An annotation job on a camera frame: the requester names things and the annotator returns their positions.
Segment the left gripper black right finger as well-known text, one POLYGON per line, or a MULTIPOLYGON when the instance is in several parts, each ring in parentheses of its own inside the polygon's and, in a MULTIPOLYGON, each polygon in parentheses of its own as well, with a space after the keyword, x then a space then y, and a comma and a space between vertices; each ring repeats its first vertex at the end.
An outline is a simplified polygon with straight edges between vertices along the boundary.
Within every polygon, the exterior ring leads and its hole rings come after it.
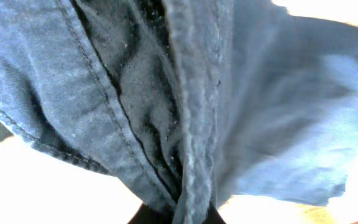
POLYGON ((216 210, 214 205, 211 203, 208 208, 208 212, 205 220, 202 224, 226 224, 223 220, 222 216, 220 216, 219 212, 216 210))

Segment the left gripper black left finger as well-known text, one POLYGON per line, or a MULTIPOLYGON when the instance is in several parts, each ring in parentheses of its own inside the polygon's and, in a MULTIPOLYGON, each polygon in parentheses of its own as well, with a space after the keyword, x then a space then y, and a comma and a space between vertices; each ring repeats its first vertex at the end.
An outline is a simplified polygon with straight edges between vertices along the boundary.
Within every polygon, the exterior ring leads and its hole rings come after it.
POLYGON ((142 204, 127 224, 172 224, 172 212, 159 212, 142 204))

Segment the dark blue denim shorts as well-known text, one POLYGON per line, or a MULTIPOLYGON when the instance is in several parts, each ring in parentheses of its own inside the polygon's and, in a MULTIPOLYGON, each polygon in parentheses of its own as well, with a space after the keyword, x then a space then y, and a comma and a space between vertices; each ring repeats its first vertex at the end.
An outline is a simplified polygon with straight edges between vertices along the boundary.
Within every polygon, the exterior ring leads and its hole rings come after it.
POLYGON ((234 194, 324 206, 358 151, 358 27, 271 1, 0 1, 0 139, 172 223, 234 194))

